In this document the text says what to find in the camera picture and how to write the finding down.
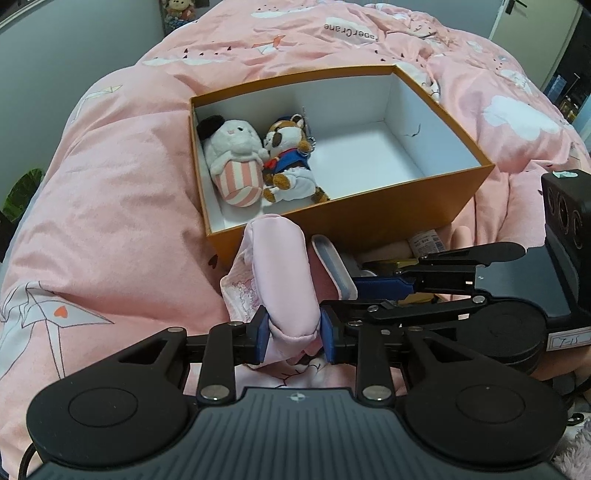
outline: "cat keychain plush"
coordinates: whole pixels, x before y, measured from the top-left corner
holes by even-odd
[[[321,203],[329,200],[310,170],[308,160],[314,149],[314,139],[308,137],[302,115],[274,123],[263,143],[270,157],[263,170],[267,185],[263,197],[267,201],[311,198],[314,203]]]

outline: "plush toy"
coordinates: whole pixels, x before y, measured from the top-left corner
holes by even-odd
[[[195,20],[194,5],[193,0],[170,0],[166,13],[173,18],[190,22]]]
[[[195,20],[195,8],[193,0],[163,0],[166,10],[164,25],[166,34]]]
[[[199,122],[197,134],[222,198],[236,207],[254,204],[263,191],[262,167],[269,154],[251,124],[213,115]]]
[[[308,165],[312,146],[306,136],[306,123],[301,115],[280,119],[269,129],[265,148],[271,158],[263,172],[267,187],[265,199],[271,203],[280,200],[312,198],[314,203],[328,201],[317,184]]]

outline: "cardboard box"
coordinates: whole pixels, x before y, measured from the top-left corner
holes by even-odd
[[[231,265],[245,224],[291,219],[352,253],[450,223],[493,165],[463,128],[397,67],[343,67],[257,80],[191,99],[197,183],[207,237]],[[200,119],[248,121],[261,138],[282,116],[306,111],[317,183],[331,198],[239,208],[218,195],[196,134]]]

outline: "green plant leaf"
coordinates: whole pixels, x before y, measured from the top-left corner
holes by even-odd
[[[2,208],[2,213],[11,222],[17,221],[25,213],[43,180],[43,176],[44,173],[39,168],[35,168],[25,173],[12,187]]]

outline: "pink bed comforter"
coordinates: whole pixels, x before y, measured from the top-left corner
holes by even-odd
[[[453,247],[541,244],[540,176],[589,169],[573,128],[490,41],[385,4],[266,1],[224,0],[98,81],[73,111],[0,296],[0,452],[13,478],[30,442],[27,405],[45,385],[166,326],[198,334],[228,318],[191,160],[195,94],[302,70],[399,65],[498,166],[442,230]],[[240,367],[238,380],[330,387],[354,376],[318,359]]]

